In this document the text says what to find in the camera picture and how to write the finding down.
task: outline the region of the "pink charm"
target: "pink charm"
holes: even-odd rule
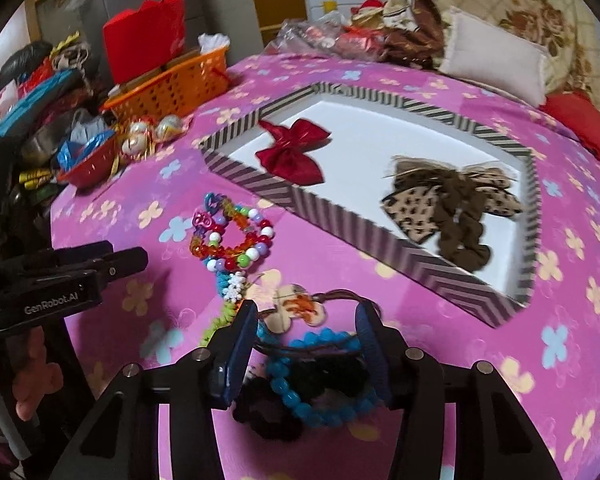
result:
[[[209,229],[213,221],[211,219],[211,215],[206,211],[196,211],[193,215],[193,225],[196,227],[203,227],[205,229]]]

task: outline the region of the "white pillow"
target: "white pillow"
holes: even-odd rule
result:
[[[440,72],[503,90],[533,107],[544,104],[546,47],[455,7],[450,14],[451,37]]]

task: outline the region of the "floral blanket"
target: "floral blanket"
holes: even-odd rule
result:
[[[549,50],[546,92],[582,89],[600,111],[600,40],[582,0],[435,0],[445,25],[459,7]],[[446,28],[448,37],[450,29]]]
[[[213,277],[190,256],[192,215],[205,193],[256,206],[272,221],[271,254],[252,274],[263,306],[277,288],[311,293],[348,288],[380,305],[386,323],[440,362],[487,359],[520,399],[564,480],[600,472],[600,164],[560,124],[532,108],[431,72],[334,59],[251,57],[233,68],[242,82],[194,114],[186,136],[132,165],[109,187],[77,196],[68,188],[52,210],[55,247],[110,240],[141,245],[148,269],[113,283],[104,304],[68,318],[94,391],[129,362],[155,367],[195,348],[221,299]],[[542,192],[538,278],[528,309],[497,330],[354,247],[207,170],[198,141],[258,106],[318,82],[396,92],[459,112],[533,149]],[[326,304],[327,325],[353,330],[351,302]],[[290,336],[308,327],[294,320]],[[258,362],[253,355],[253,362]],[[293,444],[265,443],[230,413],[215,412],[227,480],[386,478],[400,413],[377,410],[336,430],[307,431]],[[447,412],[444,467],[454,471],[455,418]],[[160,420],[160,474],[171,478],[168,416]]]

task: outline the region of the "human hand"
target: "human hand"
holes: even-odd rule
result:
[[[16,413],[22,420],[30,420],[42,398],[62,388],[62,370],[56,363],[46,362],[45,333],[42,327],[29,332],[27,362],[13,380]]]

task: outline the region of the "red bow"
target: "red bow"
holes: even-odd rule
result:
[[[270,148],[256,152],[260,163],[269,173],[298,186],[324,182],[320,166],[303,151],[317,148],[331,135],[328,131],[306,119],[298,119],[291,128],[268,121],[260,121],[258,124],[275,140]]]

